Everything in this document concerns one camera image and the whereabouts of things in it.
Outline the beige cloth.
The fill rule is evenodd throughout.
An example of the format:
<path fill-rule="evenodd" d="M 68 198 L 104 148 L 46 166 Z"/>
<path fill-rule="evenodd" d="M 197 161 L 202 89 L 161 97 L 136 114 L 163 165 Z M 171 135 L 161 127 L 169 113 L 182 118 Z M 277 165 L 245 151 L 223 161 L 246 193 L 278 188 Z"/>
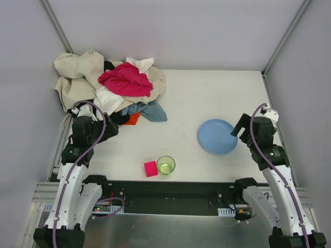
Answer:
<path fill-rule="evenodd" d="M 166 76 L 160 69 L 153 66 L 153 58 L 136 60 L 128 57 L 126 61 L 136 66 L 140 73 L 146 74 L 153 85 L 153 90 L 149 97 L 123 96 L 124 100 L 115 112 L 119 112 L 134 103 L 142 102 L 148 104 L 156 100 L 166 89 Z M 60 75 L 55 85 L 55 90 L 59 94 L 59 99 L 65 112 L 71 109 L 77 101 L 97 98 L 96 91 L 102 88 L 102 85 L 98 83 L 98 78 L 106 69 L 104 62 L 104 57 L 91 49 L 81 56 L 62 53 L 53 62 L 55 70 Z"/>

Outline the magenta cloth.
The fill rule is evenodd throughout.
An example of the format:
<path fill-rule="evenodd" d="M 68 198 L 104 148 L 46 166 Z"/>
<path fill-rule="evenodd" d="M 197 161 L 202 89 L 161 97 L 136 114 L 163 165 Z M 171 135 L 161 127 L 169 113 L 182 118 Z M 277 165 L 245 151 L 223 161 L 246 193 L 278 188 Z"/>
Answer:
<path fill-rule="evenodd" d="M 104 72 L 98 82 L 112 93 L 125 97 L 150 97 L 153 90 L 147 75 L 128 62 Z"/>

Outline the blue-grey cloth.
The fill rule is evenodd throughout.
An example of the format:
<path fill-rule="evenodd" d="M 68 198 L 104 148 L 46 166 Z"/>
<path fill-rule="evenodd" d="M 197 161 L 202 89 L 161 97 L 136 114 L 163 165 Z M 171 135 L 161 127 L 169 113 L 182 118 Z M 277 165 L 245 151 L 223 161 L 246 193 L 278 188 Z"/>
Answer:
<path fill-rule="evenodd" d="M 145 119 L 150 122 L 168 121 L 167 114 L 156 100 L 151 101 L 148 104 L 144 104 L 142 102 L 134 103 L 122 109 L 120 113 L 122 116 L 126 114 L 132 115 L 140 113 Z"/>

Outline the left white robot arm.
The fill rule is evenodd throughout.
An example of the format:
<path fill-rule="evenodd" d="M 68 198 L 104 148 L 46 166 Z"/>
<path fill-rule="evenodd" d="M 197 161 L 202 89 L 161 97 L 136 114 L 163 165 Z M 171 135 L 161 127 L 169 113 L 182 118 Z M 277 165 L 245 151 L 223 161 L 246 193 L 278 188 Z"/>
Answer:
<path fill-rule="evenodd" d="M 83 247 L 85 226 L 97 203 L 107 193 L 108 180 L 87 175 L 94 147 L 118 134 L 118 125 L 107 113 L 101 119 L 88 106 L 74 110 L 72 134 L 61 154 L 59 187 L 44 227 L 34 231 L 39 247 Z"/>

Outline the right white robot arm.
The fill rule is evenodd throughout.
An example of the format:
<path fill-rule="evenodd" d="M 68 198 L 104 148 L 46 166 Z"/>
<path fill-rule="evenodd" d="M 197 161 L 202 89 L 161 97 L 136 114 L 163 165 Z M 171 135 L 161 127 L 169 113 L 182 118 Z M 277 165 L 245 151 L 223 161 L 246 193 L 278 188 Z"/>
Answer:
<path fill-rule="evenodd" d="M 270 229 L 270 247 L 325 247 L 325 235 L 315 230 L 299 200 L 286 151 L 274 144 L 278 119 L 278 112 L 262 103 L 251 116 L 242 114 L 231 132 L 249 148 L 275 202 L 268 200 L 253 178 L 235 181 L 237 195 Z"/>

